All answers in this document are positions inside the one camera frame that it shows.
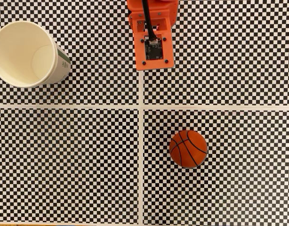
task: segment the basketball seam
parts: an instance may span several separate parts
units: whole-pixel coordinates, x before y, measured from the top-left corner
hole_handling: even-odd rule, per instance
[[[193,143],[192,143],[192,141],[191,141],[191,139],[188,137],[188,132],[186,133],[186,137],[187,137],[187,139],[190,141],[190,143],[195,147],[195,148],[197,148]],[[197,148],[199,151],[201,151],[201,152],[203,152],[203,153],[205,153],[205,154],[207,154],[207,152],[205,152],[205,151],[202,151],[201,149],[199,149],[199,148]]]
[[[177,143],[177,141],[175,141],[176,145],[172,148],[172,150],[169,151],[169,153],[172,153],[172,151],[174,150],[174,148],[177,147],[177,146],[179,146],[180,144],[182,144],[183,141],[181,141],[180,143]]]
[[[194,162],[197,166],[199,166],[199,165],[196,163],[196,161],[195,161],[195,159],[193,158],[193,156],[191,155],[190,151],[188,150],[186,144],[184,143],[184,140],[182,139],[182,136],[181,136],[181,134],[180,134],[180,131],[179,131],[178,133],[179,133],[179,136],[180,136],[181,140],[183,141],[184,146],[186,147],[187,152],[189,153],[190,157],[192,158],[193,162]]]
[[[179,150],[179,154],[180,154],[180,163],[181,163],[181,166],[182,166],[182,156],[181,156],[181,151],[180,151],[180,148],[179,148],[179,145],[177,144],[177,142],[173,139],[173,141],[176,143],[176,146],[175,147],[178,147],[178,150]]]

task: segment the cup rim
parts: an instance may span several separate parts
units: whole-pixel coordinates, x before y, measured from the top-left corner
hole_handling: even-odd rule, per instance
[[[13,24],[17,24],[17,23],[27,23],[27,24],[32,24],[32,25],[35,25],[37,27],[39,27],[42,31],[44,31],[44,33],[49,37],[49,40],[50,40],[50,43],[52,45],[52,49],[53,49],[53,62],[52,62],[52,65],[49,69],[49,71],[47,72],[47,74],[42,78],[40,79],[39,81],[37,81],[36,83],[33,83],[33,84],[29,84],[27,86],[18,86],[10,81],[8,81],[6,78],[3,78],[1,75],[0,75],[0,78],[2,80],[4,80],[7,84],[10,84],[12,86],[15,86],[15,87],[19,87],[19,88],[32,88],[32,87],[36,87],[36,86],[39,86],[41,84],[44,83],[45,80],[47,80],[49,78],[49,76],[51,75],[51,73],[56,69],[56,57],[57,57],[57,52],[56,52],[56,46],[55,46],[55,41],[53,40],[53,38],[49,35],[49,33],[43,29],[40,25],[34,23],[34,22],[31,22],[31,21],[26,21],[26,20],[19,20],[19,21],[14,21],[14,22],[11,22],[11,23],[8,23],[7,25],[3,26],[1,29],[0,29],[0,33],[1,31],[3,31],[3,29],[5,29],[6,27],[10,26],[10,25],[13,25]]]

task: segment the black cable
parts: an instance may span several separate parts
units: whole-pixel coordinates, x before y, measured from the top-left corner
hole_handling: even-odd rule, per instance
[[[157,39],[157,36],[154,34],[152,24],[151,24],[151,17],[150,17],[148,0],[142,0],[142,2],[143,2],[144,17],[145,17],[145,21],[146,21],[146,26],[148,28],[149,40],[152,41],[152,40]]]

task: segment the table surface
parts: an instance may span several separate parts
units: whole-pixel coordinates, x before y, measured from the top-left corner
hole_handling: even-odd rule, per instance
[[[175,68],[138,72],[125,0],[0,0],[43,26],[60,84],[0,79],[0,222],[289,226],[289,0],[181,0]],[[196,169],[171,137],[201,133]]]

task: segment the white gap line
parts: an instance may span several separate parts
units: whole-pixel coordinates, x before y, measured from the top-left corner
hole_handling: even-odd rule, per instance
[[[25,108],[40,108],[40,109],[139,109],[139,105],[0,105],[1,108],[10,109],[25,109]]]
[[[146,109],[146,110],[236,110],[236,111],[289,111],[289,105],[0,105],[0,109]]]
[[[289,105],[144,105],[146,110],[289,111]]]
[[[97,223],[97,224],[80,224],[80,223],[46,223],[46,222],[16,222],[16,221],[10,221],[10,222],[4,222],[1,221],[0,225],[53,225],[53,226],[139,226],[138,224],[117,224],[117,223],[113,223],[113,224],[108,224],[108,223]]]
[[[138,224],[142,226],[144,224],[144,209],[143,209],[143,184],[144,184],[144,172],[143,172],[143,109],[142,105],[144,103],[143,97],[143,71],[139,72],[139,106],[138,109]]]

